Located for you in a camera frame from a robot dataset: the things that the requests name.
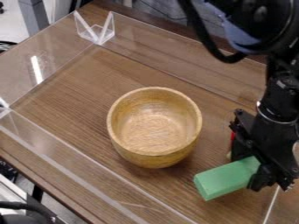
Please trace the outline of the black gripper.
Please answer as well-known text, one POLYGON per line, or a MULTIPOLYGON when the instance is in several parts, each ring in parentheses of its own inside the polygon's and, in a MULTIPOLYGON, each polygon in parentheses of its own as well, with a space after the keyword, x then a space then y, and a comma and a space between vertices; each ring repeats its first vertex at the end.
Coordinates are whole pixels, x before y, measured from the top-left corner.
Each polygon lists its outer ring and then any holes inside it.
POLYGON ((236 133, 230 141, 230 160, 254 157, 260 166, 250 176, 246 189, 258 192, 277 184, 288 191, 299 179, 299 161, 293 148, 299 141, 297 125, 269 122, 260 114, 237 108, 228 127, 236 133))

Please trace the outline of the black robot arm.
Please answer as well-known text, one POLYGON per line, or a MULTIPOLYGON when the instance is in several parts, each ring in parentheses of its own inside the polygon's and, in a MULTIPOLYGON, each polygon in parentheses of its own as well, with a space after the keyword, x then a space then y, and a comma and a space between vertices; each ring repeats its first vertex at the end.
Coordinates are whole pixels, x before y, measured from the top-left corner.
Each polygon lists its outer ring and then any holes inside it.
POLYGON ((236 52, 220 52, 192 0, 177 0, 209 54, 232 64, 264 55, 265 92, 256 113, 234 110, 230 159, 254 158, 257 169, 246 188, 277 185, 288 190, 299 179, 299 0, 201 0, 222 16, 226 39, 236 52))

